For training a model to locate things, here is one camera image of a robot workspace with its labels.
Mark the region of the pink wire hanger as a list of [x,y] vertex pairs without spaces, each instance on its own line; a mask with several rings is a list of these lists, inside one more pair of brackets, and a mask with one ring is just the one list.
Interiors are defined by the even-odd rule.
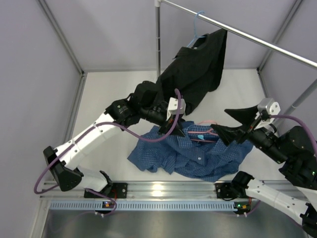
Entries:
[[219,139],[219,135],[211,127],[212,124],[217,124],[217,122],[204,120],[193,124],[187,128],[187,134],[189,138],[195,142],[216,143]]

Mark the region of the blue checked shirt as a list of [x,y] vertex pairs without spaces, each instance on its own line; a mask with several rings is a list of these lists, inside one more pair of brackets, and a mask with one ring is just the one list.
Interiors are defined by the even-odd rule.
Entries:
[[153,140],[161,135],[159,127],[153,126],[137,142],[128,160],[141,171],[156,173],[158,169],[163,169],[169,174],[178,173],[208,182],[237,173],[253,145],[245,141],[242,144],[232,142],[226,146],[220,138],[216,143],[192,141],[187,128],[193,124],[192,121],[182,123],[185,137],[169,135],[156,143]]

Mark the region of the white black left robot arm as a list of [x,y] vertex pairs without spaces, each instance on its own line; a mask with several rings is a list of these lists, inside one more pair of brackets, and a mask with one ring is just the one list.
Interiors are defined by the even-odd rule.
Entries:
[[112,102],[105,111],[85,130],[64,144],[53,148],[47,147],[44,158],[61,191],[82,188],[89,193],[96,193],[102,198],[110,196],[113,182],[104,171],[92,171],[79,165],[90,152],[111,137],[126,131],[145,140],[129,130],[140,120],[146,120],[159,126],[158,139],[149,139],[154,143],[166,139],[169,135],[183,136],[180,126],[185,113],[186,103],[178,89],[175,97],[168,102],[159,102],[159,87],[153,82],[144,81],[137,85],[128,97]]

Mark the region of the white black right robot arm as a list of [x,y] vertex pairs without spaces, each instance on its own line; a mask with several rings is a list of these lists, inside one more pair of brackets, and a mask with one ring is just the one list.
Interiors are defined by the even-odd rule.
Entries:
[[[238,172],[229,186],[234,198],[251,197],[279,210],[311,237],[317,236],[317,141],[298,118],[280,115],[280,106],[272,98],[244,109],[226,109],[238,121],[238,127],[212,124],[212,129],[228,146],[232,142],[251,142],[257,149],[282,167],[279,172],[306,198],[296,199],[275,190],[246,172]],[[274,119],[291,119],[298,123],[280,137],[266,126]]]

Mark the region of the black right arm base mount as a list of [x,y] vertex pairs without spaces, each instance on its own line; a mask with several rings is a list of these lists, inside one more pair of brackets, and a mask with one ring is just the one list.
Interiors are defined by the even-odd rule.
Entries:
[[242,196],[233,188],[230,182],[215,183],[216,197],[224,201],[231,201]]

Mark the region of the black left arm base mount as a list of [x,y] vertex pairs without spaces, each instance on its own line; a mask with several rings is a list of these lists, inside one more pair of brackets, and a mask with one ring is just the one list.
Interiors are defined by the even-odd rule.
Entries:
[[[108,185],[102,191],[98,192],[98,194],[105,195],[111,199],[117,199],[117,198],[123,199],[123,198],[127,198],[127,191],[128,191],[128,183],[114,182],[111,187]],[[84,198],[102,198],[102,196],[85,190]]]

